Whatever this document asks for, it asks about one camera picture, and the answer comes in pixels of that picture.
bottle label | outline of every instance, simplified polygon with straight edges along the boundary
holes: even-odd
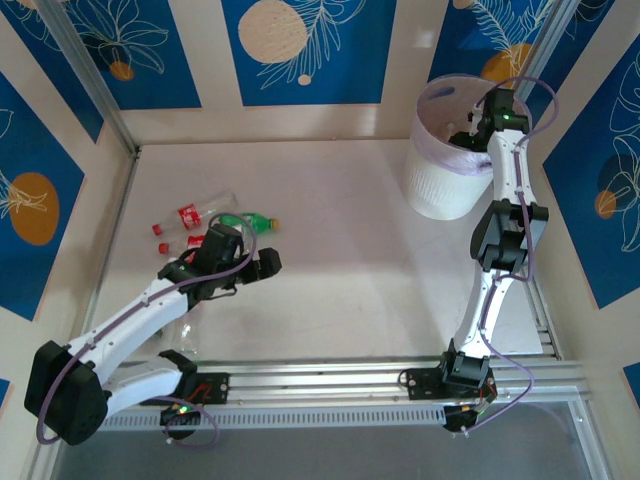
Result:
[[[198,235],[197,237],[187,238],[187,248],[199,248],[204,241],[204,235]]]
[[[193,203],[179,209],[178,214],[182,219],[184,228],[186,228],[187,230],[191,230],[202,225],[200,215],[198,214],[198,211],[196,210],[196,207]]]

trash can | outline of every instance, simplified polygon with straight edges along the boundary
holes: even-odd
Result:
[[[467,75],[447,75],[427,84],[418,97],[405,163],[404,196],[421,215],[454,220],[473,208],[493,179],[487,153],[448,143],[457,132],[469,131],[468,114],[495,84]],[[529,115],[519,100],[516,113]]]

white floor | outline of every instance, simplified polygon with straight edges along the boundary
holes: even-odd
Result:
[[[202,360],[439,355],[473,283],[471,232],[490,200],[453,222],[404,201],[405,140],[147,146],[108,264],[93,324],[139,294],[166,262],[151,225],[231,188],[242,211],[278,217],[260,238],[280,252],[273,279],[201,304]],[[171,348],[154,338],[136,354]],[[524,286],[509,292],[494,336],[504,352],[541,353]]]

white leaf drawing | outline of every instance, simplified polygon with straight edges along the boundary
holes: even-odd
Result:
[[[36,10],[25,7],[17,0],[2,1],[10,7],[30,35],[59,51]],[[153,47],[164,44],[169,31],[138,20],[138,0],[68,0],[61,5],[86,47],[94,53],[97,51],[97,57],[94,56],[94,60],[98,59],[96,62],[101,61],[107,67],[114,62],[129,67],[136,64],[164,73],[164,61]]]
[[[11,110],[0,109],[0,140],[11,127],[13,113]],[[42,204],[45,198],[47,198],[46,193],[42,195],[29,195],[19,188],[16,188],[7,177],[5,177],[2,170],[0,170],[0,219],[6,217],[12,209],[18,212],[21,206],[46,212],[47,207]]]
[[[622,212],[622,246],[624,253],[640,248],[640,52],[627,67],[618,87],[618,96],[609,117],[609,129],[617,135],[613,148],[618,156],[619,171],[598,196],[599,214],[609,218]]]
[[[573,17],[571,17],[567,28],[564,30],[565,33],[571,38],[571,40],[575,40],[578,32],[578,23],[597,22],[607,10],[607,5],[610,1],[611,0],[592,0],[590,2],[580,2],[573,14]]]
[[[510,0],[476,0],[471,11],[476,16],[480,32],[489,37],[494,49],[504,52],[509,59],[511,76],[516,76],[525,60],[523,44],[539,31],[556,0],[540,0],[537,7],[533,0],[521,16],[517,16]]]
[[[347,12],[345,5],[357,1]],[[362,11],[367,0],[293,0],[290,6],[302,18],[307,30],[307,41],[298,55],[286,62],[263,64],[259,77],[265,77],[261,90],[285,79],[291,83],[303,75],[313,78],[331,54],[342,48],[338,26],[353,19]]]

white robotic arm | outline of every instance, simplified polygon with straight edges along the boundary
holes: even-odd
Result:
[[[34,357],[26,409],[44,416],[60,438],[76,445],[124,408],[158,396],[187,399],[196,389],[197,368],[173,350],[146,363],[118,367],[155,332],[200,301],[217,298],[217,289],[235,293],[236,283],[253,283],[280,271],[274,249],[260,250],[258,260],[251,258],[255,249],[238,256],[243,249],[237,230],[210,226],[200,248],[165,265],[158,278],[111,319],[65,346],[52,341],[43,345]],[[228,381],[228,375],[221,375]],[[226,398],[226,389],[220,390]]]
[[[529,183],[527,140],[529,119],[513,111],[514,92],[492,89],[482,114],[470,114],[472,133],[458,133],[451,143],[486,151],[494,172],[494,200],[471,238],[476,276],[464,319],[433,369],[406,372],[413,400],[469,399],[482,396],[483,407],[495,400],[490,388],[489,358],[493,331],[502,302],[517,274],[531,258],[549,213],[536,204]],[[445,428],[460,431],[475,424],[478,409],[455,412]]]

